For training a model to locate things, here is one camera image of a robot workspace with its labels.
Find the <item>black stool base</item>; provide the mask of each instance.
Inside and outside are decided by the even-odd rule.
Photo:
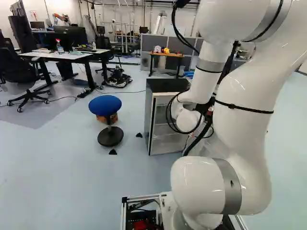
[[[109,131],[108,128],[105,128],[98,134],[98,142],[99,144],[112,147],[118,145],[124,137],[124,132],[121,128],[116,126],[112,126],[111,130]]]

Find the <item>floor mat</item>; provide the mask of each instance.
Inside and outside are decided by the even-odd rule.
[[[51,96],[42,94],[42,97],[48,97],[49,100],[55,100],[65,96],[77,96],[82,89],[66,86],[61,83],[55,84],[51,87]],[[6,105],[9,99],[18,97],[19,95],[11,95],[6,92],[0,92],[0,105]],[[12,124],[37,129],[52,120],[64,110],[68,109],[75,102],[75,98],[67,97],[50,104],[44,104],[44,102],[29,102],[23,109],[22,113],[17,112],[18,105],[12,107],[0,107],[0,120],[6,121]]]

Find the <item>table leg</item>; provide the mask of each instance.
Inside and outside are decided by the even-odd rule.
[[[178,57],[178,67],[177,67],[176,78],[179,78],[179,70],[180,70],[180,65],[181,65],[181,58],[180,58],[180,57]]]
[[[102,59],[101,60],[101,64],[102,64],[102,73],[104,75],[104,80],[105,80],[105,82],[108,82],[106,60]]]
[[[40,65],[40,68],[42,69],[42,72],[44,74],[46,84],[34,89],[34,91],[40,91],[42,89],[47,88],[48,86],[51,86],[51,85],[59,82],[58,80],[51,80],[50,75],[48,73],[48,69],[47,69],[46,64],[43,60],[39,60],[39,65]]]
[[[148,77],[150,77],[153,74],[153,55],[150,55],[150,72]]]
[[[88,60],[84,63],[84,66],[85,66],[85,72],[86,72],[86,76],[87,76],[88,86],[93,91],[95,89],[95,83],[94,83],[94,79],[93,79],[93,76],[92,76],[90,63],[89,63]]]

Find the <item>red component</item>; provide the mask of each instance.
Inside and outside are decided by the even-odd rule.
[[[147,225],[144,220],[133,223],[134,230],[146,230]]]

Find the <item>wooden table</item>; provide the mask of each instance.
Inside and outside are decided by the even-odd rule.
[[[165,54],[165,53],[155,53],[155,52],[150,52],[150,72],[149,72],[149,77],[153,74],[153,57],[154,56],[165,56],[165,57],[175,57],[178,58],[178,67],[177,67],[177,73],[176,73],[176,78],[179,78],[179,69],[180,69],[180,64],[181,64],[181,60],[182,58],[184,58],[183,54],[174,54],[174,53],[169,53],[169,54]]]

